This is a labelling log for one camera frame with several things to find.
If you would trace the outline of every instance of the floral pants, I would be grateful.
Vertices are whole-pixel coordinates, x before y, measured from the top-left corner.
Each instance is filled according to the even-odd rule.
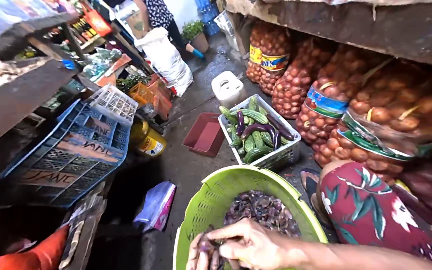
[[[321,180],[324,207],[344,244],[400,250],[432,261],[432,239],[393,190],[357,162]]]

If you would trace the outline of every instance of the black pants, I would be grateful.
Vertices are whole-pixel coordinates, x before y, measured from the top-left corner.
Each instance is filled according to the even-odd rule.
[[[171,22],[167,26],[166,30],[167,30],[169,36],[174,40],[174,43],[176,43],[176,46],[185,50],[186,44],[188,44],[188,43],[183,40],[183,37],[181,36],[180,31],[178,29],[178,26],[176,25],[176,22],[174,21],[174,19],[171,20]]]

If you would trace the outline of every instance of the white wall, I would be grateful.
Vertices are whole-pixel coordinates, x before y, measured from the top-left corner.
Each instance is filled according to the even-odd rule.
[[[195,0],[164,0],[164,3],[174,15],[174,21],[179,28],[179,32],[183,31],[184,24],[199,20]]]

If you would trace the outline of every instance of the knee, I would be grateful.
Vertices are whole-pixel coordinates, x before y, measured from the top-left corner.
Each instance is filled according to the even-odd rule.
[[[338,161],[332,161],[328,164],[326,164],[320,173],[320,179],[322,180],[328,173],[330,173],[331,171],[338,169],[339,167],[343,166],[346,163],[353,163],[355,161],[352,160],[338,160]]]

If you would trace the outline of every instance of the green plastic basket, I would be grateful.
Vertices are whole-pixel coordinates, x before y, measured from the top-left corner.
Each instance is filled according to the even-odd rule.
[[[201,189],[189,201],[184,221],[177,229],[174,243],[173,270],[184,270],[189,245],[210,224],[223,226],[223,219],[233,199],[241,192],[261,190],[279,198],[291,211],[305,241],[327,243],[326,235],[308,205],[290,183],[268,169],[234,165],[208,175]]]

